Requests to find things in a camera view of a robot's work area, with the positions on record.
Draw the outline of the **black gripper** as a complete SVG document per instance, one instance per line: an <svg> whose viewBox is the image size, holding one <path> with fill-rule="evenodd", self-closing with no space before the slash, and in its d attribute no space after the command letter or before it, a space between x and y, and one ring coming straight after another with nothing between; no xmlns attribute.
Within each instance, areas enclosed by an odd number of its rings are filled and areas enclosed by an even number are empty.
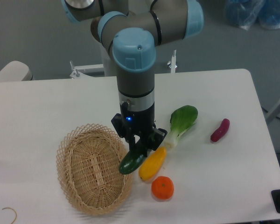
<svg viewBox="0 0 280 224"><path fill-rule="evenodd" d="M154 105L134 112L128 104L120 105L120 113L111 120L119 137L129 145L129 151L148 156L155 151L166 137L166 130L156 128L154 121Z"/></svg>

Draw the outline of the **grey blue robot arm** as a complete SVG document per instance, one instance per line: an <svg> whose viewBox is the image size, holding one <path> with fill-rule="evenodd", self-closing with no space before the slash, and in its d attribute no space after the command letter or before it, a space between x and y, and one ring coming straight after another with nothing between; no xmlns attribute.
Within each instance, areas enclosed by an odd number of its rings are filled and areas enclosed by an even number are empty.
<svg viewBox="0 0 280 224"><path fill-rule="evenodd" d="M112 60L120 113L112 124L132 152L147 156L167 132L154 123L156 47L201 32L203 10L196 0L151 0L149 11L132 15L126 0L63 0L72 22L92 19L91 31Z"/></svg>

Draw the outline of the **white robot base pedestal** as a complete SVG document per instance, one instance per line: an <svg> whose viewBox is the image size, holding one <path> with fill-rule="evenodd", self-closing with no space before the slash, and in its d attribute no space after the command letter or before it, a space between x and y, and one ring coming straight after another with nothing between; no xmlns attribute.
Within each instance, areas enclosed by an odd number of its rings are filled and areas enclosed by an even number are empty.
<svg viewBox="0 0 280 224"><path fill-rule="evenodd" d="M115 74L115 64L110 59L107 51L101 43L98 44L100 49L101 64L80 65L75 66L73 61L70 61L72 79L82 79L87 77L113 77Z"/></svg>

